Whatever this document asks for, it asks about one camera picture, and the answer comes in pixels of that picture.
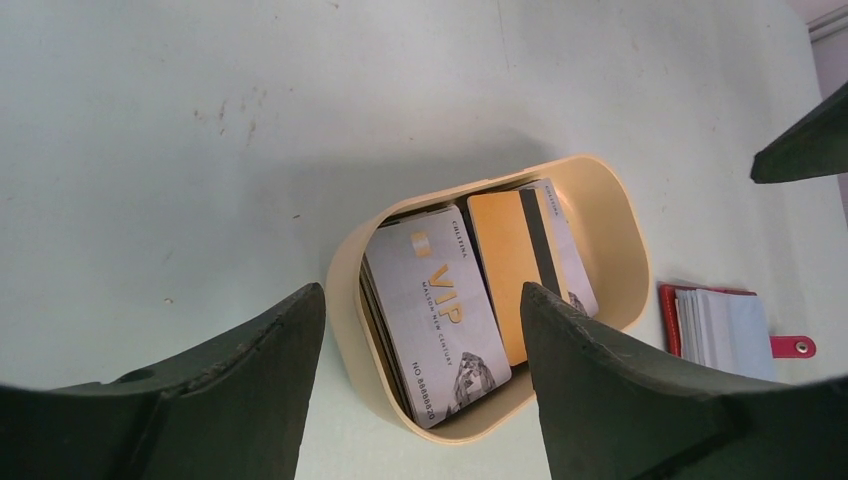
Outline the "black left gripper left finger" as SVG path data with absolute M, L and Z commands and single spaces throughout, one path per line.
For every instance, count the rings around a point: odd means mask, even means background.
M 110 383 L 1 389 L 5 479 L 291 479 L 325 332 L 310 283 Z

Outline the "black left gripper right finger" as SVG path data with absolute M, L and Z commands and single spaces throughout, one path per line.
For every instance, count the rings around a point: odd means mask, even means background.
M 526 283 L 520 315 L 555 479 L 843 479 L 847 381 L 701 366 Z

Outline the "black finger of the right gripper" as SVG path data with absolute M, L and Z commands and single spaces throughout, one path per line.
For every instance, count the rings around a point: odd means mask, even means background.
M 847 171 L 847 86 L 754 156 L 750 178 L 756 184 L 794 182 Z

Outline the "red leather card holder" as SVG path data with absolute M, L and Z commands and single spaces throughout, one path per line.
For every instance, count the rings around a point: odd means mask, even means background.
M 778 359 L 810 359 L 808 336 L 772 335 L 752 291 L 662 283 L 658 298 L 670 354 L 708 368 L 775 382 Z

